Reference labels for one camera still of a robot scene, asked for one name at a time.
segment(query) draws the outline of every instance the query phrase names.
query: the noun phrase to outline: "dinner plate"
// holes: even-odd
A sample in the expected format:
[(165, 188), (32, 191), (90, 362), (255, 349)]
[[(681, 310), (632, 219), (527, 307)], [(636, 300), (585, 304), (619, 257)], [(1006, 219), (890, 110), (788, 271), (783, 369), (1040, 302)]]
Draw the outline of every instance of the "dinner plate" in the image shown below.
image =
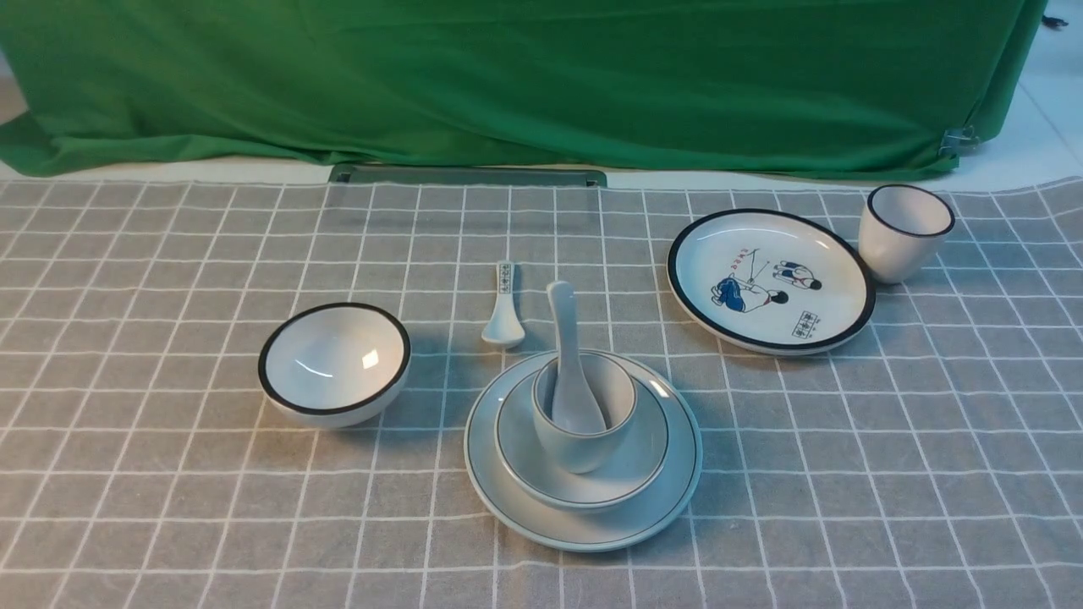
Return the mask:
[(553, 353), (527, 358), (488, 385), (467, 418), (462, 452), (478, 496), (508, 528), (542, 545), (570, 552), (608, 552), (639, 543), (673, 522), (700, 481), (703, 441), (691, 409), (658, 374), (605, 353), (651, 389), (669, 426), (669, 448), (662, 472), (647, 489), (609, 509), (562, 510), (524, 491), (501, 465), (494, 426), (500, 403), (524, 378), (536, 374)]
[(696, 220), (669, 248), (669, 286), (723, 340), (771, 355), (837, 347), (869, 322), (876, 291), (852, 247), (790, 213), (733, 209)]
[(654, 394), (638, 380), (636, 414), (628, 436), (598, 469), (572, 474), (547, 458), (534, 431), (534, 378), (511, 390), (496, 415), (496, 449), (500, 461), (527, 493), (554, 507), (598, 509), (631, 498), (662, 471), (669, 426)]

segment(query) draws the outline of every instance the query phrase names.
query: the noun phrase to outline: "tableware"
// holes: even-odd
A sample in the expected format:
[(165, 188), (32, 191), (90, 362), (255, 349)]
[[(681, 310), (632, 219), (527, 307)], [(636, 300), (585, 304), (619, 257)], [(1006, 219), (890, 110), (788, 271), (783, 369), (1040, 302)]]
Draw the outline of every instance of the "tableware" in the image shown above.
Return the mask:
[(575, 321), (575, 290), (567, 282), (546, 287), (549, 308), (557, 325), (557, 385), (551, 393), (551, 417), (570, 433), (601, 433), (606, 420), (598, 403), (599, 387), (591, 387), (579, 361), (579, 328)]
[(496, 303), (493, 316), (481, 332), (481, 339), (501, 349), (510, 349), (523, 341), (526, 333), (516, 315), (512, 293), (516, 286), (516, 264), (510, 260), (496, 263)]
[(347, 427), (388, 407), (406, 383), (410, 341), (383, 309), (360, 302), (298, 313), (260, 351), (260, 385), (288, 418)]
[(601, 466), (628, 436), (638, 410), (636, 384), (621, 364), (595, 352), (583, 352), (582, 361), (587, 383), (601, 406), (601, 431), (573, 433), (551, 418), (550, 409), (559, 403), (558, 359), (543, 366), (531, 388), (538, 441), (550, 459), (572, 474), (585, 474)]
[(864, 262), (823, 226), (781, 211), (720, 211), (669, 248), (681, 307), (727, 340), (770, 355), (807, 355), (853, 338), (876, 293)]
[(917, 186), (887, 184), (869, 194), (861, 213), (858, 251), (873, 278), (904, 281), (936, 254), (955, 225), (955, 213)]
[(609, 509), (565, 510), (546, 505), (512, 479), (497, 454), (493, 429), (501, 402), (516, 385), (552, 359), (552, 353), (527, 358), (498, 375), (467, 417), (462, 454), (478, 496), (500, 522), (542, 545), (569, 552), (608, 552), (639, 543), (680, 516), (700, 481), (703, 442), (691, 409), (654, 371), (627, 358), (610, 357), (650, 388), (662, 405), (669, 425), (669, 448), (654, 482)]
[(563, 509), (601, 509), (631, 498), (662, 471), (669, 426), (662, 405), (642, 383), (636, 385), (639, 414), (628, 436), (589, 474), (572, 474), (550, 458), (534, 432), (534, 379), (519, 381), (496, 415), (496, 448), (508, 474), (534, 498)]

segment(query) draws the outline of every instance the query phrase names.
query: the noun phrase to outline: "metal clip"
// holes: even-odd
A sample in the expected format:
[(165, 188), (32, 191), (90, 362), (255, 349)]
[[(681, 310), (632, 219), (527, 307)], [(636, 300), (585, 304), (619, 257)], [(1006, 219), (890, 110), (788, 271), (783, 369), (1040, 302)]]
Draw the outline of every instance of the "metal clip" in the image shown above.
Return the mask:
[(944, 137), (940, 140), (940, 150), (937, 154), (942, 155), (944, 151), (949, 154), (958, 155), (964, 152), (973, 151), (981, 145), (981, 138), (975, 135), (974, 126), (967, 126), (962, 129), (949, 129), (944, 131)]

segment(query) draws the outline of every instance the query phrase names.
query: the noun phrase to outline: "stacked plates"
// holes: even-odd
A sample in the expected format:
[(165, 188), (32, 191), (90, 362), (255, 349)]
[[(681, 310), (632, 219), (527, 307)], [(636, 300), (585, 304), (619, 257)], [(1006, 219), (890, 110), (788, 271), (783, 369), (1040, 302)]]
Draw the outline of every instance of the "stacked plates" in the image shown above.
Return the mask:
[(700, 480), (703, 445), (688, 404), (654, 371), (612, 353), (637, 385), (634, 427), (609, 461), (571, 474), (547, 458), (534, 431), (532, 386), (553, 353), (497, 376), (467, 419), (464, 454), (482, 502), (516, 532), (571, 552), (608, 552), (673, 522)]

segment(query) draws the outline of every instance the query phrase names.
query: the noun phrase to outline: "bowl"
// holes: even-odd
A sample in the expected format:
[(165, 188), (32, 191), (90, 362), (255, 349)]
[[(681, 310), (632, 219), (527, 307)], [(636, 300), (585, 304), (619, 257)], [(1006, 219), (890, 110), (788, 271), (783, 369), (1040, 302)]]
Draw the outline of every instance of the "bowl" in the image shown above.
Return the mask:
[(360, 302), (323, 304), (298, 313), (268, 338), (260, 351), (260, 385), (291, 420), (349, 427), (394, 401), (409, 359), (409, 335), (391, 313)]
[(533, 385), (521, 380), (496, 415), (497, 454), (509, 476), (535, 500), (566, 511), (597, 511), (621, 505), (647, 490), (662, 472), (669, 448), (669, 422), (662, 405), (639, 380), (636, 417), (628, 437), (597, 469), (572, 474), (547, 458), (534, 430)]
[(534, 429), (549, 457), (572, 474), (586, 474), (600, 467), (628, 436), (636, 414), (636, 384), (621, 364), (590, 351), (579, 353), (605, 429), (598, 433), (575, 433), (561, 428), (552, 418), (553, 390), (559, 374), (558, 359), (547, 363), (534, 378)]

